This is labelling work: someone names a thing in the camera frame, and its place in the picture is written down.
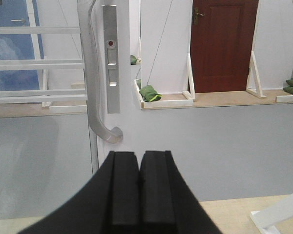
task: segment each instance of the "white support post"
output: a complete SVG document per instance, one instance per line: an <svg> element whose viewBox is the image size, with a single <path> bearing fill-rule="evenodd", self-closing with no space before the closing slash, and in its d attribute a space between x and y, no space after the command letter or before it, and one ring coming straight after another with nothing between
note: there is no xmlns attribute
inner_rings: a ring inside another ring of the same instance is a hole
<svg viewBox="0 0 293 234"><path fill-rule="evenodd" d="M293 217L293 194L250 216L261 234L280 234L274 225Z"/></svg>
<svg viewBox="0 0 293 234"><path fill-rule="evenodd" d="M43 70L43 77L42 77L42 90L48 90L48 70ZM42 107L50 107L52 105L52 101L43 101Z"/></svg>
<svg viewBox="0 0 293 234"><path fill-rule="evenodd" d="M141 46L142 46L142 43L141 43L141 37L139 37L139 51L138 51L138 61L137 61L137 64L141 63Z"/></svg>
<svg viewBox="0 0 293 234"><path fill-rule="evenodd" d="M255 90L249 88L251 78L254 79L255 86L256 86ZM256 63L254 51L251 52L250 72L249 72L249 76L248 76L246 92L248 92L248 93L250 93L260 99L266 98L266 96L263 95L262 85L261 85L260 79L259 79L259 73L258 73L258 68L257 68L257 63Z"/></svg>
<svg viewBox="0 0 293 234"><path fill-rule="evenodd" d="M188 53L187 68L188 68L187 84L189 84L190 92L188 90L183 90L182 93L187 99L195 100L195 89L194 89L194 82L193 82L192 63L191 63L190 53Z"/></svg>

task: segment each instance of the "door handle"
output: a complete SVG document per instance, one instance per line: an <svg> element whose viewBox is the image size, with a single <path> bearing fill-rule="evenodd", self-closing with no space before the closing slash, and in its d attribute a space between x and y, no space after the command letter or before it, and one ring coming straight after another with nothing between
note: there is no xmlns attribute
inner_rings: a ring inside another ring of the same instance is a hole
<svg viewBox="0 0 293 234"><path fill-rule="evenodd" d="M197 25L199 23L199 16L205 16L204 13L200 13L199 12L199 8L195 7L194 8L194 19L193 19L193 23L194 25Z"/></svg>
<svg viewBox="0 0 293 234"><path fill-rule="evenodd" d="M100 59L95 41L96 30L93 29L91 13L96 0L78 0L77 10L81 31L82 51L84 57L84 77L87 90L88 122L93 132L109 143L117 143L123 137L120 128L109 130L100 119Z"/></svg>
<svg viewBox="0 0 293 234"><path fill-rule="evenodd" d="M26 20L25 19L12 19L11 22L22 22L22 23L25 23Z"/></svg>

